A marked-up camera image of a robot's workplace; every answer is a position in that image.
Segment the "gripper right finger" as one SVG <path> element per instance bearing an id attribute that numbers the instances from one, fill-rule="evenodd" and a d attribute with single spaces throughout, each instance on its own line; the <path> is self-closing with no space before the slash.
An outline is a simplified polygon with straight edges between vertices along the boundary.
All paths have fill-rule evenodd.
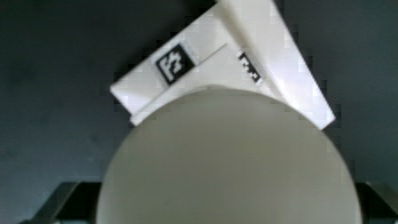
<path id="1" fill-rule="evenodd" d="M 398 224 L 398 192 L 376 182 L 355 183 L 362 224 Z"/>

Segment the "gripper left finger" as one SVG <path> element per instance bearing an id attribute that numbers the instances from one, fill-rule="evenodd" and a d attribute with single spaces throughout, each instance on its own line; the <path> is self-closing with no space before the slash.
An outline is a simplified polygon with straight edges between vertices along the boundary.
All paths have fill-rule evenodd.
<path id="1" fill-rule="evenodd" d="M 99 182 L 62 182 L 19 224 L 96 224 L 99 189 Z"/>

